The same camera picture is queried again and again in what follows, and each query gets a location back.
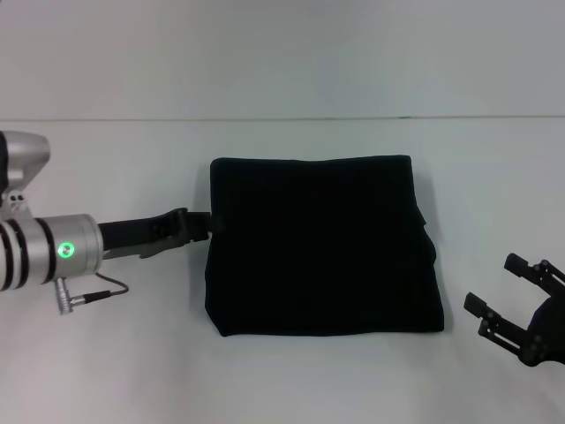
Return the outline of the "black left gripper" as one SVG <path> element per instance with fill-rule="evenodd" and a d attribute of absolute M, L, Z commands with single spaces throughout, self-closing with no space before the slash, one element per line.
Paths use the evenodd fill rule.
<path fill-rule="evenodd" d="M 189 212 L 186 208 L 149 218 L 99 223 L 103 258 L 138 256 L 146 259 L 190 243 L 206 241 L 225 232 L 225 220 L 208 212 Z"/>

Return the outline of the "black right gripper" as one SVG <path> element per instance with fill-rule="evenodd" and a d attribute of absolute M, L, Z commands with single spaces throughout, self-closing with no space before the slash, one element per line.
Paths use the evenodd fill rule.
<path fill-rule="evenodd" d="M 509 254 L 504 269 L 537 285 L 549 297 L 535 311 L 526 329 L 496 313 L 484 300 L 469 292 L 463 308 L 479 318 L 478 334 L 515 355 L 528 367 L 546 361 L 564 364 L 564 273 L 542 260 L 530 265 Z"/>

